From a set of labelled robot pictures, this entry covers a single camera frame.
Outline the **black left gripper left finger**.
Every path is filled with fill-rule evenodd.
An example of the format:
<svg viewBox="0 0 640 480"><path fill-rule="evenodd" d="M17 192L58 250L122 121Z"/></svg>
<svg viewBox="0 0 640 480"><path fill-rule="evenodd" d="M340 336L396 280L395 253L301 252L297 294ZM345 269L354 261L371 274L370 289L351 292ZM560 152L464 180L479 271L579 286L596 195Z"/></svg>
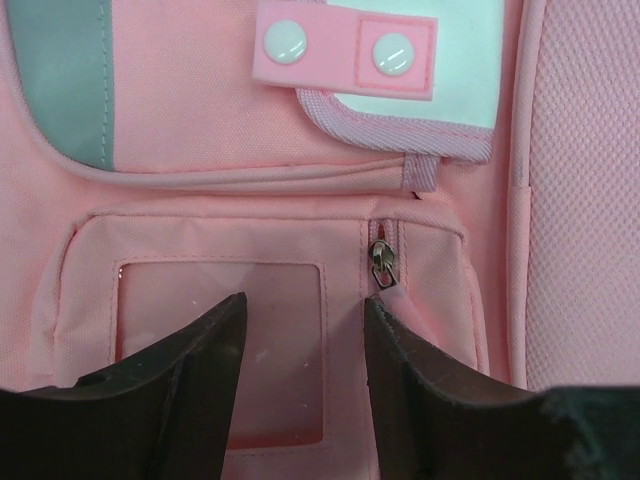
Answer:
<svg viewBox="0 0 640 480"><path fill-rule="evenodd" d="M70 388L2 391L2 478L220 478L246 328L237 293Z"/></svg>

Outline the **pink student backpack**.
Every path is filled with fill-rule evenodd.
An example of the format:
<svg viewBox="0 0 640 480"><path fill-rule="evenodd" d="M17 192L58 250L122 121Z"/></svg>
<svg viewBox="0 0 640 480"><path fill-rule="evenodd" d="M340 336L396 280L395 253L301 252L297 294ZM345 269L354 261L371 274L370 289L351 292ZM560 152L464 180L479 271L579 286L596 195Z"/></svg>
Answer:
<svg viewBox="0 0 640 480"><path fill-rule="evenodd" d="M218 479L383 479L369 298L521 390L639 390L638 3L3 2L1 393L237 293Z"/></svg>

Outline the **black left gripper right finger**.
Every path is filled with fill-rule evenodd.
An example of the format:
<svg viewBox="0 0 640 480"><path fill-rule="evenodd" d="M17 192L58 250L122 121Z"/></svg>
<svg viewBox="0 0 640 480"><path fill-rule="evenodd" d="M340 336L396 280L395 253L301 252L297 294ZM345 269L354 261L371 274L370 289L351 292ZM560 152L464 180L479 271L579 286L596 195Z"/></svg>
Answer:
<svg viewBox="0 0 640 480"><path fill-rule="evenodd" d="M637 387L530 392L494 380L364 305L383 479L636 479Z"/></svg>

